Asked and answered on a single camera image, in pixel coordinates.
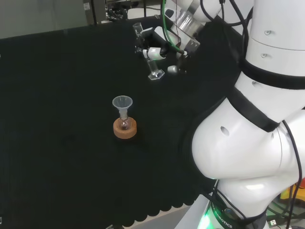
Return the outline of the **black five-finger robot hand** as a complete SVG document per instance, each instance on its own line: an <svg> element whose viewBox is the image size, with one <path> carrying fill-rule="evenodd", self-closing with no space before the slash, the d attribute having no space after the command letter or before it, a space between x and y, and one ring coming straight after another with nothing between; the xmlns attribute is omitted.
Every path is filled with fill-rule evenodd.
<svg viewBox="0 0 305 229"><path fill-rule="evenodd" d="M165 71L158 68L157 62L165 60L170 53L180 54L187 57L188 53L181 50L178 42L171 44L169 35L172 32L165 31L161 26L144 29L141 23L134 24L133 29L136 34L135 53L143 57L148 64L150 80L157 80L165 75Z"/></svg>

